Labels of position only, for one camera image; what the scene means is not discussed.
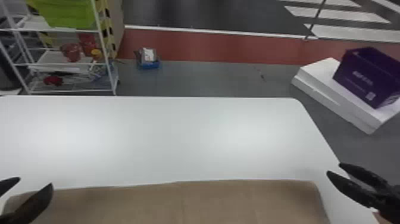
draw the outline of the metal shelving unit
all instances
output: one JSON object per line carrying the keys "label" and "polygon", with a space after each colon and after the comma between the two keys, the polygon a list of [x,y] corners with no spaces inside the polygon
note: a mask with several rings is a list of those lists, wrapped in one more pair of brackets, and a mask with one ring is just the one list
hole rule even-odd
{"label": "metal shelving unit", "polygon": [[[74,29],[49,26],[41,15],[30,12],[24,0],[0,0],[0,7],[9,24],[8,27],[0,29],[0,32],[14,35],[16,47],[21,51],[22,57],[18,60],[10,57],[1,42],[0,50],[6,55],[12,69],[29,95],[93,91],[111,91],[116,95],[118,70],[111,58],[113,46],[111,43],[105,42],[106,37],[110,36],[110,30],[102,29],[102,23],[106,19],[105,3],[102,0],[90,1],[93,12],[95,12],[95,22],[92,28]],[[46,38],[51,39],[53,43],[50,45],[43,40],[45,39],[42,37],[44,33],[59,36],[47,36]],[[67,57],[60,50],[60,45],[61,43],[79,43],[78,33],[95,35],[96,45],[104,55],[101,62],[96,61],[93,57],[85,56],[83,52],[81,52],[79,61],[68,62]],[[55,73],[64,75],[61,86],[49,85],[44,82],[46,77],[54,76]]]}

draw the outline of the tabletop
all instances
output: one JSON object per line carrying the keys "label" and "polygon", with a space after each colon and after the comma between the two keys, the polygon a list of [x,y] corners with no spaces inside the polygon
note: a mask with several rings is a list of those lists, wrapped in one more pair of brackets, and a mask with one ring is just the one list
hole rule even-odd
{"label": "tabletop", "polygon": [[289,98],[0,97],[0,179],[14,194],[218,179],[318,186],[332,224],[376,224],[326,178],[338,160]]}

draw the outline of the red object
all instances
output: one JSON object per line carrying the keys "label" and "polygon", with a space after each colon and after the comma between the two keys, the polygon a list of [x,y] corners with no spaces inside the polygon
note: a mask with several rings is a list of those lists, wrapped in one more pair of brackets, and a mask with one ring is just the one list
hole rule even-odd
{"label": "red object", "polygon": [[43,80],[43,82],[46,85],[53,84],[55,86],[61,86],[63,84],[63,79],[61,77],[58,77],[58,76],[49,76],[49,77],[46,77]]}
{"label": "red object", "polygon": [[96,48],[95,35],[90,33],[79,33],[80,46],[82,47],[83,53],[87,57],[92,56],[92,50]]}
{"label": "red object", "polygon": [[60,48],[62,54],[68,58],[69,62],[77,62],[80,60],[80,48],[76,43],[67,43]]}

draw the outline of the green bin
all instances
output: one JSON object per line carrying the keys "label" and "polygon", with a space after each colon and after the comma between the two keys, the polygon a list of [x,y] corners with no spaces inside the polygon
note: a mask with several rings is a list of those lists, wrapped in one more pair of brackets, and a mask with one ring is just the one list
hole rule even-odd
{"label": "green bin", "polygon": [[32,0],[49,26],[90,29],[95,22],[91,0]]}

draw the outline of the white label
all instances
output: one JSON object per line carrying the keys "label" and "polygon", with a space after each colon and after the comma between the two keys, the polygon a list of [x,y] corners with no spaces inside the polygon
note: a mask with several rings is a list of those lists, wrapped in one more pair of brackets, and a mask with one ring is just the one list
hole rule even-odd
{"label": "white label", "polygon": [[373,93],[373,92],[370,92],[370,93],[367,94],[367,96],[366,96],[366,98],[367,98],[369,101],[374,100],[375,97],[376,97],[376,94]]}
{"label": "white label", "polygon": [[155,61],[153,50],[144,48],[143,53],[145,54],[145,61]]}

